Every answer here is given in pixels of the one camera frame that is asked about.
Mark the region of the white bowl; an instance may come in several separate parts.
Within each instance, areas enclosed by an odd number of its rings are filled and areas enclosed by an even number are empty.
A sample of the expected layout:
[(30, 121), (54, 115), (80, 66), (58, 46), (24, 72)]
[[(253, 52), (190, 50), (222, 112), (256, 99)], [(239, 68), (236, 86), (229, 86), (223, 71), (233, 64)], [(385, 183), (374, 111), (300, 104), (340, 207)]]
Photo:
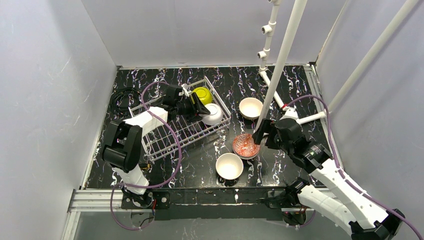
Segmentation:
[(221, 107), (215, 103), (206, 104), (205, 107), (209, 110), (210, 114), (201, 114), (201, 121), (208, 126), (219, 124), (224, 115)]

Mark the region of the yellow-green bowl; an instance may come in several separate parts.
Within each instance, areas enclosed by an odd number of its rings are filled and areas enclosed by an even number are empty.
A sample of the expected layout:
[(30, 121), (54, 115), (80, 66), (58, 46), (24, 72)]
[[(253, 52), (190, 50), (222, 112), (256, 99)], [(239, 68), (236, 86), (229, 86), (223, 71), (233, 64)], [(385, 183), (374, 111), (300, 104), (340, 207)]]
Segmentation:
[(213, 102), (213, 97), (210, 90), (206, 87), (196, 87), (193, 91), (193, 95), (196, 94), (203, 105), (207, 105)]

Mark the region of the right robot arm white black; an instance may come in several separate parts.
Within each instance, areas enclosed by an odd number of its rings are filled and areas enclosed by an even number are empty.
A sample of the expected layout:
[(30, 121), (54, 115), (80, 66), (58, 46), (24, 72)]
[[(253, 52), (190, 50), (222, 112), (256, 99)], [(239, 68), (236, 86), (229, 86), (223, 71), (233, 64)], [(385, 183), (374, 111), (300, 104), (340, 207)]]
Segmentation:
[(350, 178), (340, 175), (331, 152), (321, 143), (307, 140), (295, 119), (264, 120), (254, 134), (254, 142), (259, 144), (264, 134), (266, 147), (283, 150), (296, 166), (323, 183), (336, 197), (331, 198), (298, 177), (285, 187), (280, 198), (291, 205), (311, 207), (343, 228), (353, 240), (391, 240), (398, 233), (403, 213), (378, 206), (362, 188), (349, 184)]

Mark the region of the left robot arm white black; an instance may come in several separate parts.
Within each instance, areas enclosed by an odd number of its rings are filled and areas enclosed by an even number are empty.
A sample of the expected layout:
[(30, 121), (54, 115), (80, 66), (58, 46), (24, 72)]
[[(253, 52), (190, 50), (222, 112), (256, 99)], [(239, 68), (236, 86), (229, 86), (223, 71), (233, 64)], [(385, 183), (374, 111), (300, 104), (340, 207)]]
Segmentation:
[(159, 127), (167, 128), (177, 146), (178, 161), (180, 167), (182, 156), (182, 142), (177, 132), (170, 126), (170, 121), (177, 116), (183, 116), (187, 122), (203, 122), (207, 126), (215, 126), (224, 117), (223, 110), (214, 103), (203, 104), (199, 96), (188, 91), (183, 86), (167, 84), (165, 93), (158, 100), (146, 106), (145, 111), (122, 121), (111, 121), (104, 136), (101, 149), (103, 161), (108, 163), (121, 177), (122, 189), (130, 193), (142, 196), (148, 189), (155, 189), (168, 184), (176, 172), (162, 183), (150, 185), (148, 179), (139, 166), (143, 155), (143, 138), (148, 133)]

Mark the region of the red patterned bowl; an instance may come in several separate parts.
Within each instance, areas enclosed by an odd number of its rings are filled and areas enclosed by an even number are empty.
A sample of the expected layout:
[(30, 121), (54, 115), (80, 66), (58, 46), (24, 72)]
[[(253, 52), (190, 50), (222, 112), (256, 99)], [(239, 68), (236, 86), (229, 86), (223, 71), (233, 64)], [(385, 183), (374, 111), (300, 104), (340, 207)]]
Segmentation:
[(233, 152), (242, 160), (255, 158), (260, 152), (260, 145), (255, 144), (251, 134), (243, 133), (237, 135), (232, 143)]

